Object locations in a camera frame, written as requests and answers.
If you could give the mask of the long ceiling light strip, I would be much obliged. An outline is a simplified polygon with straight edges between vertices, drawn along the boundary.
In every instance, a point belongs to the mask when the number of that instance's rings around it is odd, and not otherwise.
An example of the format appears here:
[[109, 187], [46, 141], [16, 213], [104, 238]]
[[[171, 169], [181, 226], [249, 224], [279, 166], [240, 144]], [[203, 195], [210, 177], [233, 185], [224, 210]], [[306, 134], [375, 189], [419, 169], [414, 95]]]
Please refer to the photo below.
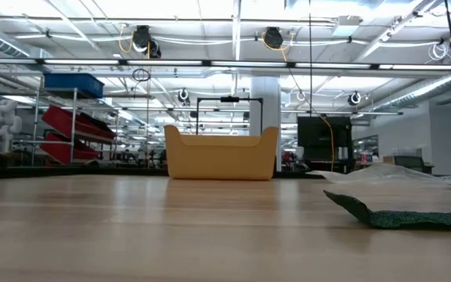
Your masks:
[[78, 59], [25, 59], [0, 58], [0, 64], [19, 65], [85, 65], [85, 66], [148, 66], [148, 67], [228, 67], [228, 68], [297, 68], [328, 70], [381, 70], [381, 71], [451, 71], [447, 64], [388, 64], [388, 63], [301, 63], [275, 61], [236, 60], [78, 60]]

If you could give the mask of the black gantry frame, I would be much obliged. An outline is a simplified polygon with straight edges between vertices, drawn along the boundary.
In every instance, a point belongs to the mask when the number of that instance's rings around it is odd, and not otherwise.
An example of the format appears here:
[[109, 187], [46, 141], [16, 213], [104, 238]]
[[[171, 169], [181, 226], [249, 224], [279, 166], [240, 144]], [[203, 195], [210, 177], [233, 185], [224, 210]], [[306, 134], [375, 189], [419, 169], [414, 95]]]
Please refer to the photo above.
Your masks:
[[219, 101], [220, 103], [238, 103], [241, 101], [258, 102], [260, 104], [260, 129], [263, 132], [263, 115], [264, 115], [264, 100], [263, 98], [241, 98], [239, 96], [221, 96], [221, 97], [197, 97], [196, 107], [196, 134], [199, 131], [199, 115], [201, 112], [200, 103], [202, 101]]

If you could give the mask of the red plastic storage bin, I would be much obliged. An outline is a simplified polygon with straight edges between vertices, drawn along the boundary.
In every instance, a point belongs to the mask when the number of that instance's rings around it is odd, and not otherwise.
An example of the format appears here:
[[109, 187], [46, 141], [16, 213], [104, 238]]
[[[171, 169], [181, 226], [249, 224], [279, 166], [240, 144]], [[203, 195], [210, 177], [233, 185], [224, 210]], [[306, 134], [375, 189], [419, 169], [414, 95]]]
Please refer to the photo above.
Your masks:
[[72, 111], [56, 106], [50, 106], [41, 119], [67, 138], [74, 132], [75, 139], [110, 144], [117, 137], [105, 122], [85, 113], [73, 116]]
[[70, 139], [54, 132], [46, 134], [44, 143], [40, 145], [40, 148], [52, 159], [58, 161], [62, 165], [91, 161], [99, 156], [97, 151], [93, 150], [79, 139], [74, 141], [74, 149], [73, 153], [71, 153]]

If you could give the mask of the silver ventilation duct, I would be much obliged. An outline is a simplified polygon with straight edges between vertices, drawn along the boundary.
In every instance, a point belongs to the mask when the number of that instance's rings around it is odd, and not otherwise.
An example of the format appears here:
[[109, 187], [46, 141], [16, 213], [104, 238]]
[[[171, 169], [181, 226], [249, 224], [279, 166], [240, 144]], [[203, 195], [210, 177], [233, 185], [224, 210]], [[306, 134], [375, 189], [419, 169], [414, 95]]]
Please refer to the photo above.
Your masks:
[[373, 112], [383, 112], [390, 109], [401, 109], [420, 103], [424, 100], [451, 92], [451, 74], [437, 79], [425, 79], [406, 87], [395, 94], [381, 100], [371, 107]]

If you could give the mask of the white building column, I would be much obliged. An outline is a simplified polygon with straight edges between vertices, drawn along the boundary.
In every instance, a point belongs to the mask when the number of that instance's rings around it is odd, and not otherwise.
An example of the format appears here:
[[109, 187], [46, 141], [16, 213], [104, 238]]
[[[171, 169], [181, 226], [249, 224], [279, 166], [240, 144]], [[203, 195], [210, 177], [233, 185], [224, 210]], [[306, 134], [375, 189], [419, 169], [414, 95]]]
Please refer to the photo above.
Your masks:
[[280, 167], [278, 160], [280, 154], [281, 133], [281, 89], [280, 78], [275, 76], [253, 76], [251, 78], [250, 96], [250, 136], [261, 136], [264, 132], [273, 133], [269, 128], [277, 128], [272, 137], [272, 145], [254, 157], [256, 166], [262, 165], [269, 169], [273, 175]]

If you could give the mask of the metal shelf rack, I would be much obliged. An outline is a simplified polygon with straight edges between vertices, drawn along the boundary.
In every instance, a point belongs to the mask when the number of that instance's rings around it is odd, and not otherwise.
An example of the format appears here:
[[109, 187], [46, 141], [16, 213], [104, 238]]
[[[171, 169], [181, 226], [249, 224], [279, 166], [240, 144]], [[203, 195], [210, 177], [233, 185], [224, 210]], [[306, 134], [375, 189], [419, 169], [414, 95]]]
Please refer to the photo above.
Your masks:
[[[43, 89], [39, 91], [39, 93], [35, 96], [35, 102], [39, 103], [39, 102], [43, 102], [45, 100], [45, 98], [50, 98], [50, 97], [58, 97], [58, 98], [62, 98], [62, 99], [68, 99], [71, 101], [71, 105], [69, 107], [60, 107], [64, 110], [69, 110], [73, 112], [73, 116], [75, 116], [75, 114], [79, 114], [79, 113], [85, 113], [84, 107], [81, 105], [80, 101], [82, 100], [82, 98], [78, 99], [77, 98], [77, 90], [74, 90], [74, 94], [72, 96], [66, 96], [64, 93], [56, 93], [56, 92], [49, 92], [47, 90], [44, 89], [44, 85], [43, 85]], [[107, 104], [104, 100], [104, 97], [102, 99], [86, 99], [86, 100], [91, 100], [93, 102], [99, 102], [100, 105], [98, 105], [97, 107], [94, 106], [88, 106], [86, 107], [89, 110], [104, 110], [106, 112], [106, 115], [114, 118], [114, 120], [119, 120], [121, 118], [127, 120], [127, 121], [131, 121], [131, 122], [136, 122], [138, 125], [142, 126], [142, 125], [146, 125], [146, 122], [138, 119], [137, 117], [131, 115], [129, 112], [127, 112], [127, 110], [125, 108], [115, 108], [114, 106]], [[46, 136], [47, 133], [49, 132], [54, 132], [56, 134], [60, 134], [59, 132], [57, 132], [54, 128], [52, 128], [50, 125], [46, 124], [41, 118], [42, 115], [48, 110], [48, 108], [50, 106], [56, 106], [55, 102], [50, 102], [49, 105], [43, 109], [38, 105], [34, 105], [31, 107], [32, 110], [32, 114], [33, 114], [33, 125], [30, 127], [33, 130], [33, 139], [31, 140], [31, 143], [34, 144], [35, 146], [39, 146], [44, 143], [44, 138]], [[74, 141], [76, 140], [74, 138], [74, 132], [72, 132], [72, 136], [70, 138], [71, 141], [71, 150], [70, 152], [73, 153], [73, 149], [74, 149]], [[85, 140], [81, 140], [83, 143], [86, 144], [86, 142], [91, 142], [91, 141], [85, 141]]]

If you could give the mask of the dark green elastic bandage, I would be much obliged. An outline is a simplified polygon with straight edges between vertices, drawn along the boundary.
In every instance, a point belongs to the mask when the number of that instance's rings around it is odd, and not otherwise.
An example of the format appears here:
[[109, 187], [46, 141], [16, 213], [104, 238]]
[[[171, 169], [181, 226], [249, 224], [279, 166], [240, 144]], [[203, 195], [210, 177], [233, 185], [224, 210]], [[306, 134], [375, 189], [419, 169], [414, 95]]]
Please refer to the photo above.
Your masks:
[[324, 190], [325, 195], [359, 222], [383, 230], [451, 230], [451, 212], [372, 211], [362, 201]]

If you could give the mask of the yellow plastic bin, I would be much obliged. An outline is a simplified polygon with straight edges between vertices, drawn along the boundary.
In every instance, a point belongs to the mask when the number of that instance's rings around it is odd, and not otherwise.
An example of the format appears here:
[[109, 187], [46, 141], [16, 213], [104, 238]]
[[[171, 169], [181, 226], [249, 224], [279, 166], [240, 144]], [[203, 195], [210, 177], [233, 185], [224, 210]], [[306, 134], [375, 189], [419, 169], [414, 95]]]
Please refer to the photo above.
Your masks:
[[278, 135], [277, 127], [260, 136], [183, 135], [166, 125], [168, 174], [173, 179], [270, 180]]

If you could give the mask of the white robot figure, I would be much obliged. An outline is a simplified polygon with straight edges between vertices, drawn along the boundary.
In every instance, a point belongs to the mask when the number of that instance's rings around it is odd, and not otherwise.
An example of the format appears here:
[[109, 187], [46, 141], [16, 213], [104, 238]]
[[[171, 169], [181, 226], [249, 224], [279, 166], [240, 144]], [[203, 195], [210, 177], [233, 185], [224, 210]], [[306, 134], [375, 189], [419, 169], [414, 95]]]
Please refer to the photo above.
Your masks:
[[22, 119], [16, 115], [18, 102], [12, 99], [0, 100], [0, 153], [11, 150], [13, 135], [22, 129]]

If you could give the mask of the clear plastic zip bag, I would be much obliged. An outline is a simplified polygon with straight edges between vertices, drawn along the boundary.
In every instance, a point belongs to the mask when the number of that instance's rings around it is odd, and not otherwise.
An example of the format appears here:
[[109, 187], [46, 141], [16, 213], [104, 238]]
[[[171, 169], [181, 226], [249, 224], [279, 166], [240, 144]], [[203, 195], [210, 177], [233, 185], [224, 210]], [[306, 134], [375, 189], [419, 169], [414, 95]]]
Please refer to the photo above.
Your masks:
[[451, 175], [434, 176], [393, 164], [373, 164], [348, 174], [328, 171], [311, 171], [307, 175], [322, 176], [335, 184], [400, 184], [424, 187], [451, 188]]

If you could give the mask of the black monitor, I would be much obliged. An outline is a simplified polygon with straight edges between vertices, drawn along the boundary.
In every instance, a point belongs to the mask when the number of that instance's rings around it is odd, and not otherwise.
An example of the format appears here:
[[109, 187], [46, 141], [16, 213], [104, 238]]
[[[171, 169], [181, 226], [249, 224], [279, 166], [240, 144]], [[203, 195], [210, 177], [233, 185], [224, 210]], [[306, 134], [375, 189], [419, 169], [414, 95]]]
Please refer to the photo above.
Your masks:
[[349, 117], [298, 117], [297, 140], [306, 160], [330, 161], [353, 155]]

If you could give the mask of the blue plastic storage bin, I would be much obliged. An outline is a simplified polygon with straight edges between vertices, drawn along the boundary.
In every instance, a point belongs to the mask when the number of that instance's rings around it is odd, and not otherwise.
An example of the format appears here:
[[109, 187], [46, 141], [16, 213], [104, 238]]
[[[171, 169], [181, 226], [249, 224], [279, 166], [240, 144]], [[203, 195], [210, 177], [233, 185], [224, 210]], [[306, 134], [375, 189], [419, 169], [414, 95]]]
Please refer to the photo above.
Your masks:
[[77, 98], [102, 99], [104, 84], [87, 73], [47, 73], [44, 74], [44, 89], [49, 92], [72, 96], [77, 90]]

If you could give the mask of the black metal table frame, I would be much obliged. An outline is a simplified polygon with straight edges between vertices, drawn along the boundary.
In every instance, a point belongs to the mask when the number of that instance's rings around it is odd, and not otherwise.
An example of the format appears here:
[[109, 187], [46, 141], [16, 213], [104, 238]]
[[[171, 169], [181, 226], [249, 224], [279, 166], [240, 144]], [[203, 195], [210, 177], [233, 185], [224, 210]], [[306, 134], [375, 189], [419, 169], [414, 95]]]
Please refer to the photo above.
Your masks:
[[0, 168], [0, 179], [35, 178], [35, 177], [51, 177], [65, 175], [168, 176], [168, 172], [157, 169], [139, 169], [139, 168], [94, 168], [94, 167]]

